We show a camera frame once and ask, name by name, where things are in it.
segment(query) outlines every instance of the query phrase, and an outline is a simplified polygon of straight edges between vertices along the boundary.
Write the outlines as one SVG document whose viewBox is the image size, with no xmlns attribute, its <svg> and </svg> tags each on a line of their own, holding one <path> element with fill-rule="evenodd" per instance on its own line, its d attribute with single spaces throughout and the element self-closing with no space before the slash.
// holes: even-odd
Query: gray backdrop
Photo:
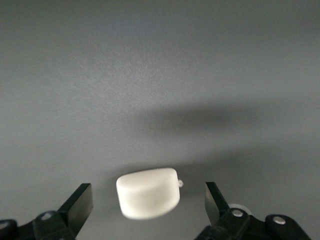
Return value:
<svg viewBox="0 0 320 240">
<path fill-rule="evenodd" d="M 192 240 L 215 181 L 320 239 L 319 1 L 2 0 L 0 61 L 0 218 L 90 182 L 79 240 Z M 116 179 L 156 167 L 179 205 L 126 219 Z"/>
</svg>

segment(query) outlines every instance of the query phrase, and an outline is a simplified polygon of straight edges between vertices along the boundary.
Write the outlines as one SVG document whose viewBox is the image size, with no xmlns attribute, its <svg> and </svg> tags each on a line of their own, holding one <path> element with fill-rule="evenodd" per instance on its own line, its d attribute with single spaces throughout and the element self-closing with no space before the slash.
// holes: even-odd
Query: white foam piece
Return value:
<svg viewBox="0 0 320 240">
<path fill-rule="evenodd" d="M 158 168 L 118 178 L 116 190 L 122 214 L 134 220 L 153 219 L 174 209 L 180 200 L 177 172 Z"/>
</svg>

